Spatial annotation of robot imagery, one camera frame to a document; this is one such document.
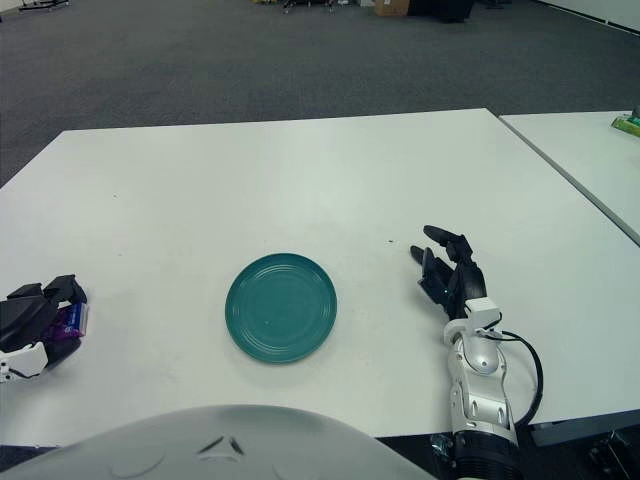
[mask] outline teal plate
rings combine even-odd
[[[227,294],[225,315],[242,350],[264,362],[287,363],[324,342],[336,309],[336,291],[318,264],[277,253],[240,272]]]

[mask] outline robotic arm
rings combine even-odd
[[[450,407],[453,465],[456,478],[519,479],[516,427],[531,420],[542,397],[542,367],[533,347],[521,337],[495,327],[502,313],[487,296],[482,271],[471,259],[473,250],[464,235],[426,226],[424,233],[446,248],[452,269],[430,248],[411,247],[422,266],[418,282],[449,316],[444,342],[451,348],[448,368],[452,379]],[[505,339],[502,333],[513,337]],[[507,362],[500,341],[522,341],[532,352],[538,372],[538,394],[520,422],[504,391]]]
[[[56,277],[44,290],[39,283],[23,285],[0,302],[0,383],[35,377],[80,346],[79,338],[46,335],[65,301],[87,302],[75,275]]]

